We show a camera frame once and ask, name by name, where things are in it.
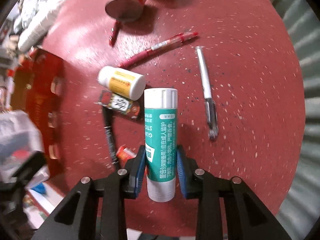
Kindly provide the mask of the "red cardboard box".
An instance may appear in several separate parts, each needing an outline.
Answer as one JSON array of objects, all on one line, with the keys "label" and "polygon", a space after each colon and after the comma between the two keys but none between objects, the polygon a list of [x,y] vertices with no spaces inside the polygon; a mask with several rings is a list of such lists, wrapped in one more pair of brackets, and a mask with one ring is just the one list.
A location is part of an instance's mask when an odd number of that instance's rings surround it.
[{"label": "red cardboard box", "polygon": [[64,75],[64,60],[42,48],[29,51],[13,71],[10,106],[25,111],[40,130],[51,177],[63,171],[57,147],[57,114]]}]

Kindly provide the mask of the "clear plastic container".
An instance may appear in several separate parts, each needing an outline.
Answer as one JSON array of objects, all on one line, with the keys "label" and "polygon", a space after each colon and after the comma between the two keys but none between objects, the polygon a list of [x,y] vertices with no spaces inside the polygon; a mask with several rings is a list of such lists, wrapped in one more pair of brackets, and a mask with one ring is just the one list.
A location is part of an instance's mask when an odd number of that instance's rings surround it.
[{"label": "clear plastic container", "polygon": [[11,176],[36,151],[44,151],[41,132],[24,111],[1,114],[1,181]]}]

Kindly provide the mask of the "red gel pen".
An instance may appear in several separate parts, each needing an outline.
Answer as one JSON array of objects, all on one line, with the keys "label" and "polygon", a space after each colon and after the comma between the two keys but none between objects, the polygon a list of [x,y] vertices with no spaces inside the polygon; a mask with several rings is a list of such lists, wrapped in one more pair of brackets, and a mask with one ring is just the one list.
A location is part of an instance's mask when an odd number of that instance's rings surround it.
[{"label": "red gel pen", "polygon": [[172,36],[171,38],[169,38],[165,41],[159,42],[159,43],[151,46],[150,48],[145,49],[144,51],[141,51],[141,52],[129,57],[125,61],[118,64],[118,67],[127,69],[130,66],[132,66],[140,61],[143,61],[144,59],[146,59],[148,57],[151,57],[153,55],[160,53],[161,51],[165,51],[167,49],[174,48],[174,46],[184,44],[184,42],[192,40],[193,38],[198,37],[198,35],[199,35],[199,33],[196,31],[179,33],[179,34]]}]

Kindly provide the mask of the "white blanket bed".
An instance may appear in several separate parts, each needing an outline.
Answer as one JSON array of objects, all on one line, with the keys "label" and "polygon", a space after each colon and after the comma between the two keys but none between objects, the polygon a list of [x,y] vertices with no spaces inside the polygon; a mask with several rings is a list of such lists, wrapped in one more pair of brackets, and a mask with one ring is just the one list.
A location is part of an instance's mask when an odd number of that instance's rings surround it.
[{"label": "white blanket bed", "polygon": [[18,36],[15,48],[25,53],[35,46],[54,24],[67,0],[19,0],[19,14],[13,31]]}]

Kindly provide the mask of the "white silver pen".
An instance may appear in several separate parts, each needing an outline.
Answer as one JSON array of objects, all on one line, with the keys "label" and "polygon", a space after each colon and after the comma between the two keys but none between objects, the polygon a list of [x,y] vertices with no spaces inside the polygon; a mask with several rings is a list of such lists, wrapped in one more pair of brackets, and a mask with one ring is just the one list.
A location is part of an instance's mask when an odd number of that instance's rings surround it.
[{"label": "white silver pen", "polygon": [[217,125],[217,113],[215,102],[212,97],[208,68],[202,47],[197,46],[195,51],[199,62],[200,77],[203,88],[204,105],[206,110],[207,125],[209,128],[208,137],[211,141],[215,141],[219,134],[219,128]]}]

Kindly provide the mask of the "teal white glue stick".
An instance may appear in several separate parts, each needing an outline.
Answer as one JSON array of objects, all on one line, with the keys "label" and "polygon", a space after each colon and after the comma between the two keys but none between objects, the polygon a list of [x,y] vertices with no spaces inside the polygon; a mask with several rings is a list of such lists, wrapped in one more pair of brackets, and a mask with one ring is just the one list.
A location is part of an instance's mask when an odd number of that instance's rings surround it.
[{"label": "teal white glue stick", "polygon": [[144,91],[147,189],[154,202],[168,202],[175,196],[177,108],[176,89],[150,88]]}]

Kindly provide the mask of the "small patterned packet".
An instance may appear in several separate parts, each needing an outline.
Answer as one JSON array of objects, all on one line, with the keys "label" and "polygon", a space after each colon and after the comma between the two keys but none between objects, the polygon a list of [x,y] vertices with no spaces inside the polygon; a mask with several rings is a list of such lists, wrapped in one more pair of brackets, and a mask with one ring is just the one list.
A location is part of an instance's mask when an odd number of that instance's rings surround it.
[{"label": "small patterned packet", "polygon": [[141,109],[138,101],[127,99],[109,90],[103,89],[101,91],[97,104],[133,120],[140,117]]}]

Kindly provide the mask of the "yellow label pill bottle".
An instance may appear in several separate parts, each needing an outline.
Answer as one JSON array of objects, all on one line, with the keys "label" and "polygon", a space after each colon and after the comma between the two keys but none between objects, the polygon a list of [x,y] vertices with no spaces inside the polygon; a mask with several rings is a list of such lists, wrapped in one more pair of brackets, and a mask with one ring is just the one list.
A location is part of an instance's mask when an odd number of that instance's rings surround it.
[{"label": "yellow label pill bottle", "polygon": [[109,91],[133,101],[142,96],[146,87],[144,75],[111,66],[105,66],[99,71],[98,82]]}]

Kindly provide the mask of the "red can lying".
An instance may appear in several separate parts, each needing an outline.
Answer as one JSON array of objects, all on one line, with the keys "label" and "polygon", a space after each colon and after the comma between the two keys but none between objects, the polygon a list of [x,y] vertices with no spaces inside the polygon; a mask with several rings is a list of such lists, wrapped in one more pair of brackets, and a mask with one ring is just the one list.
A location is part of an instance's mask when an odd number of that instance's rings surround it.
[{"label": "red can lying", "polygon": [[119,22],[133,22],[142,15],[146,0],[108,0],[105,12]]}]

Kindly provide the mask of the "black marker pen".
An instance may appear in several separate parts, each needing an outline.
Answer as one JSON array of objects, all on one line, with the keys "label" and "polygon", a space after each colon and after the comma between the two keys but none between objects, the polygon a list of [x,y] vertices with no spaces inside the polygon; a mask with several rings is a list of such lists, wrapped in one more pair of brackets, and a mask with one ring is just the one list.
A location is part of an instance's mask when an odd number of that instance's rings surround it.
[{"label": "black marker pen", "polygon": [[102,107],[102,114],[103,114],[103,120],[104,120],[104,129],[106,134],[106,141],[108,145],[108,150],[110,154],[110,158],[112,161],[112,165],[116,170],[120,169],[120,163],[116,156],[116,143],[113,136],[113,130],[112,130],[112,120],[113,120],[113,113],[110,109],[107,107]]}]

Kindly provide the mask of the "red lighter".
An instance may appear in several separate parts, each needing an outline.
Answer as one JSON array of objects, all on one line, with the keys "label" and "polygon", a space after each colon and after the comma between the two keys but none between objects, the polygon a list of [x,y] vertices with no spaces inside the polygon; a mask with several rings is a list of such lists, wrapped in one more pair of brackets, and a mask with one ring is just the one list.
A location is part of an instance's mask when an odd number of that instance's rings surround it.
[{"label": "red lighter", "polygon": [[133,152],[130,148],[128,148],[126,145],[120,146],[120,148],[118,148],[116,152],[116,156],[119,159],[120,164],[123,166],[129,159],[135,158],[136,155],[137,154]]}]

